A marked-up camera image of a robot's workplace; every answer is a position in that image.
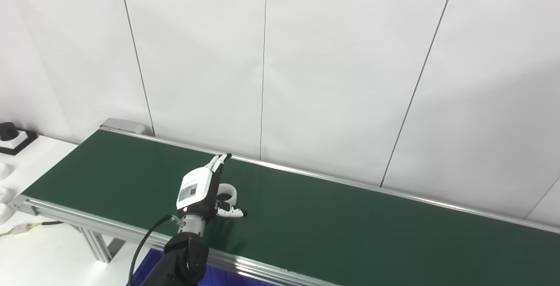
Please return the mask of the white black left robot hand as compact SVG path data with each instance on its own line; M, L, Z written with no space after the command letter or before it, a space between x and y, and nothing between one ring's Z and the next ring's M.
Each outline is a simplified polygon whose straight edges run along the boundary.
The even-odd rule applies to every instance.
M208 224L216 217L248 217L247 210L237 207L235 186L221 182L224 164L231 156L231 153L215 155L205 166L184 175L176 200L180 218Z

